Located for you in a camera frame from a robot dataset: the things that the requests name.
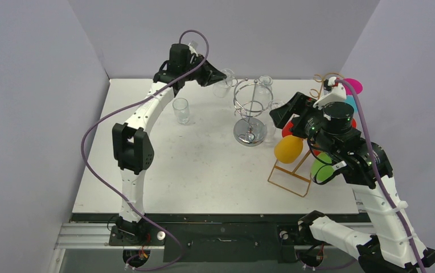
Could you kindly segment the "yellow plastic wine glass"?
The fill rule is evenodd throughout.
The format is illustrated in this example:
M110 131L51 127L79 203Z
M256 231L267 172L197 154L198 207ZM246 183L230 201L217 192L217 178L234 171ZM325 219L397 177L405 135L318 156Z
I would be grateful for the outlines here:
M274 148L276 159L284 164L293 163L303 150L303 139L293 135L282 138Z

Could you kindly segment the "patterned clear glass goblet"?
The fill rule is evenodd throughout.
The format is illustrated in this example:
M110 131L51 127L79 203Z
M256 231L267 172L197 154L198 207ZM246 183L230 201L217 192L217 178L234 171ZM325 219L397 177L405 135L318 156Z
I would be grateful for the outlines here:
M185 98L176 98L173 101L173 110L177 122L181 125L185 125L190 120L190 109L188 101Z

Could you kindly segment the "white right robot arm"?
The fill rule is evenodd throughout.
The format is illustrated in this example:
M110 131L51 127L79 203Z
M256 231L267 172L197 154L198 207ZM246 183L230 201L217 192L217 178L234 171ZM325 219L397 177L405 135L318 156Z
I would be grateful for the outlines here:
M375 229L372 234L356 231L315 210L299 219L299 239L333 245L365 272L416 272L432 266L435 249L426 247L413 231L385 151L352 126L353 115L354 108L345 102L318 108L315 99L302 93L270 112L276 127L291 123L293 137L330 157L335 174L342 175L361 200Z

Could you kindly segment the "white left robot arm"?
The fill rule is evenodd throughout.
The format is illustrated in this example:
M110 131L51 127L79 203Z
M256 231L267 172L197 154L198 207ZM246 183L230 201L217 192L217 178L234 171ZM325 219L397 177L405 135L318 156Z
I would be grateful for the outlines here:
M186 82L196 81L206 87L226 78L226 74L196 52L193 44L173 44L169 59L154 75L144 102L124 123L113 126L113 156L121 170L122 194L127 198L122 201L116 224L131 244L138 245L146 237L146 229L140 221L145 213L145 172L154 160L154 149L149 137L152 127Z

